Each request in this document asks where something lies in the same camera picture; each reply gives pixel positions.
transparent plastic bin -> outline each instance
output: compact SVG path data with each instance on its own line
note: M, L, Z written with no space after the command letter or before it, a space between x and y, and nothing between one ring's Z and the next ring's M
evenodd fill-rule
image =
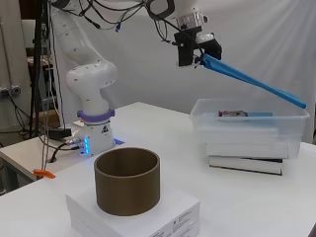
M220 117L224 111L250 116ZM309 114L279 98L200 99L190 118L208 156L287 159L298 155Z

white tabletop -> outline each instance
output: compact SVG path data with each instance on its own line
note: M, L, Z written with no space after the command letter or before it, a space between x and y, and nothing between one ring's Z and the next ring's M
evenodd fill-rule
M268 176L208 168L185 114L137 103L119 109L112 125L125 146L160 156L162 182L200 199L200 237L307 236L316 222L313 145L301 144L282 177ZM94 160L0 197L0 235L72 236L64 193L80 188Z

cardboard tube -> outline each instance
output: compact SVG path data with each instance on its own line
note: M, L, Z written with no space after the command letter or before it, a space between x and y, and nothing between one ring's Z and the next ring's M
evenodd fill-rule
M112 150L95 162L97 204L106 213L132 216L160 199L160 160L140 148Z

white wall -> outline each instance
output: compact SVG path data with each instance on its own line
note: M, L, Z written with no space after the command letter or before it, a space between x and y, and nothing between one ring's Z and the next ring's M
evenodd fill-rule
M223 61L255 78L299 96L313 116L315 109L315 0L200 0L210 17L204 29L215 32ZM113 13L101 11L108 19ZM90 15L101 23L101 20ZM160 41L145 11L122 24L119 33L97 31L86 21L81 28L92 45L118 67L119 79L103 91L114 108L144 102L189 113L200 98L246 96L254 103L270 94L204 68L178 68L177 49ZM66 120L73 121L80 103L65 87L74 66L57 49ZM313 119L305 140L311 141Z
M30 109L30 76L27 64L26 50L21 27L21 16L18 0L0 0L0 18L3 22L3 32L12 72L12 82L19 85L22 94L15 99L22 110ZM4 56L4 44L0 37L0 86L9 87L8 70ZM0 100L0 128L18 124L14 107L7 100Z

white curtain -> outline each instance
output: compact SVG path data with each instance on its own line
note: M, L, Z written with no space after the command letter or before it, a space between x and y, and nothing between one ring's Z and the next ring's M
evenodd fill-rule
M307 103L311 119L304 140L311 142L314 128L316 78L315 0L200 0L209 16L206 32L215 33L223 47L222 60L264 81L288 91ZM110 20L119 15L101 10ZM93 12L88 14L98 23ZM115 85L103 90L114 108L144 102L189 113L201 98L247 96L254 103L269 93L204 68L178 68L177 48L161 42L154 23L145 11L115 31L98 31L84 19L80 26L92 46L113 62L119 73ZM174 31L169 30L173 39ZM74 64L57 46L61 84ZM80 109L78 99L62 88L66 121Z

